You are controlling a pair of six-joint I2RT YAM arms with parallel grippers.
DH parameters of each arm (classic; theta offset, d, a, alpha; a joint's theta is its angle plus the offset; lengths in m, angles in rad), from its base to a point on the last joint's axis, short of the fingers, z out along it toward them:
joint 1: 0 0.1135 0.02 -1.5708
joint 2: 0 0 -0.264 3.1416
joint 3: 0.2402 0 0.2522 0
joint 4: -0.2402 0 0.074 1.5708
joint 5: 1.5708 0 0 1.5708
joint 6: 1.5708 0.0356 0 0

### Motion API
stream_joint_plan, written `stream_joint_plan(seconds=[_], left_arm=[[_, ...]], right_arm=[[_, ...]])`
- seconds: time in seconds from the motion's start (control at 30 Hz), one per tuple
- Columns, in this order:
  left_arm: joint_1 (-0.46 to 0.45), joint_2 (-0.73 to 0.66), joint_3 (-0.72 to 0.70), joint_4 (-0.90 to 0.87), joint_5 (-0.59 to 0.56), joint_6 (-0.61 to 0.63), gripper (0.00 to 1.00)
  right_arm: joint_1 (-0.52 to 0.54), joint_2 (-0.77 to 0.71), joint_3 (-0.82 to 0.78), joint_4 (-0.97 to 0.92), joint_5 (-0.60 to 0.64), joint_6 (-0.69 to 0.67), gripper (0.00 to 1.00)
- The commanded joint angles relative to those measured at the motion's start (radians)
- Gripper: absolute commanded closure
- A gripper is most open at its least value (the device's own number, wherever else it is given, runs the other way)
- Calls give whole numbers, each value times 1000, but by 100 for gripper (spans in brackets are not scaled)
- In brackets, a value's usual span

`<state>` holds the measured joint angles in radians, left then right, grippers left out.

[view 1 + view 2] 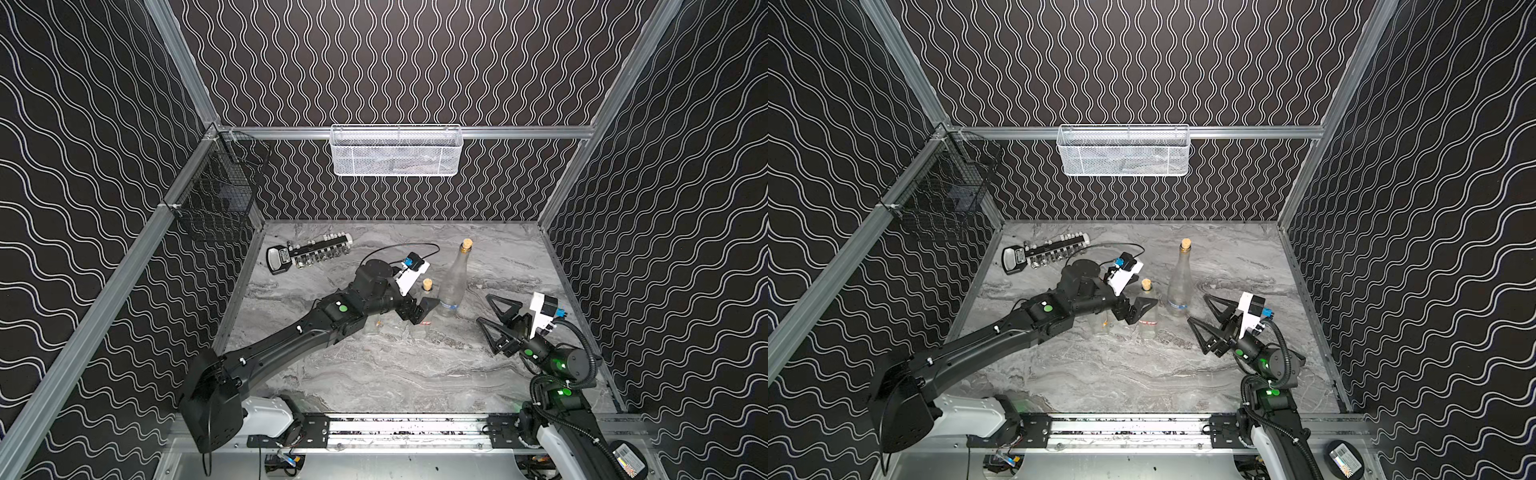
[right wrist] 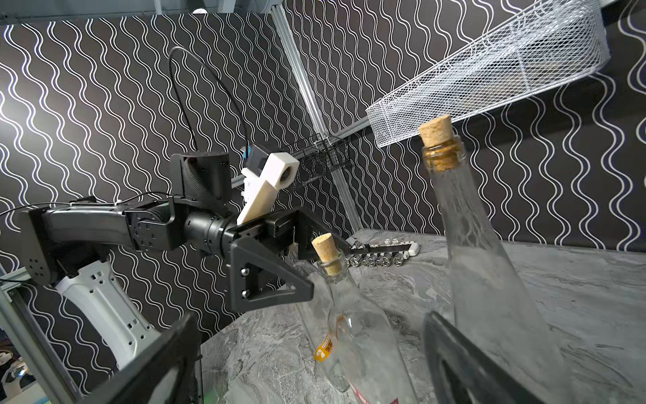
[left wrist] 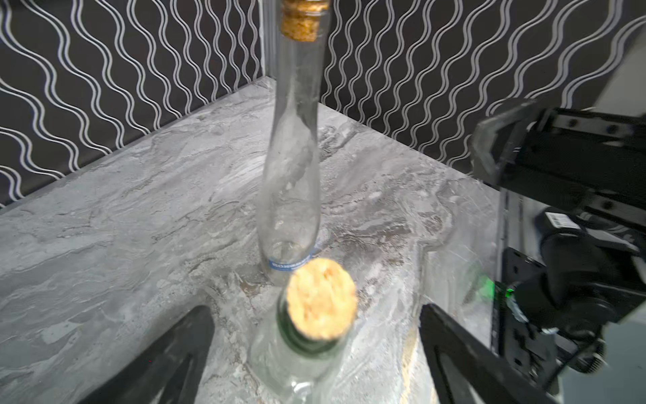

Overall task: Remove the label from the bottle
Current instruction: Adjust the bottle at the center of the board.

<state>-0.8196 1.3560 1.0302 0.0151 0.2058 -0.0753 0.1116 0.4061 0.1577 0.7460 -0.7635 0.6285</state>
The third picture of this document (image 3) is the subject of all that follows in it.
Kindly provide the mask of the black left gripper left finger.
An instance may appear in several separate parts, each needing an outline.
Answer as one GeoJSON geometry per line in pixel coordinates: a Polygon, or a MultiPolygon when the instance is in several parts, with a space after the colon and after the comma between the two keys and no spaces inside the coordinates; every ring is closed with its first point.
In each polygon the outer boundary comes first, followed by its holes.
{"type": "Polygon", "coordinates": [[[193,403],[205,370],[215,323],[196,306],[119,374],[82,403],[193,403]]]}

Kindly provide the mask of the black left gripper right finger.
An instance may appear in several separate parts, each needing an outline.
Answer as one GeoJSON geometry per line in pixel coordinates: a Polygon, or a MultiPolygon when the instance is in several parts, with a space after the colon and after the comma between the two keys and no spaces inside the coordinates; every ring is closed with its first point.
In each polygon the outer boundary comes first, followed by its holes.
{"type": "Polygon", "coordinates": [[[553,403],[435,304],[419,316],[420,335],[441,403],[553,403]]]}

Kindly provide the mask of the short clear corked bottle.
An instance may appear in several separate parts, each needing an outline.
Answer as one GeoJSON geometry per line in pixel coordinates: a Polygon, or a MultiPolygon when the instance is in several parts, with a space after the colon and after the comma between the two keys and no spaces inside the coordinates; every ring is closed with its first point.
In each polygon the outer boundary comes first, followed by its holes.
{"type": "Polygon", "coordinates": [[[296,269],[251,344],[252,374],[281,403],[326,403],[358,312],[355,283],[331,259],[296,269]]]}

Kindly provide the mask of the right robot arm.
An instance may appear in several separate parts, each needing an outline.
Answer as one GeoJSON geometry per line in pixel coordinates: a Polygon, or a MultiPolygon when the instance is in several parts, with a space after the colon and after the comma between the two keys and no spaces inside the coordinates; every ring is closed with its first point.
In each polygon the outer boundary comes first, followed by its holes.
{"type": "Polygon", "coordinates": [[[645,119],[512,97],[474,132],[506,218],[492,343],[555,401],[604,363],[605,330],[645,319],[645,119]]]}

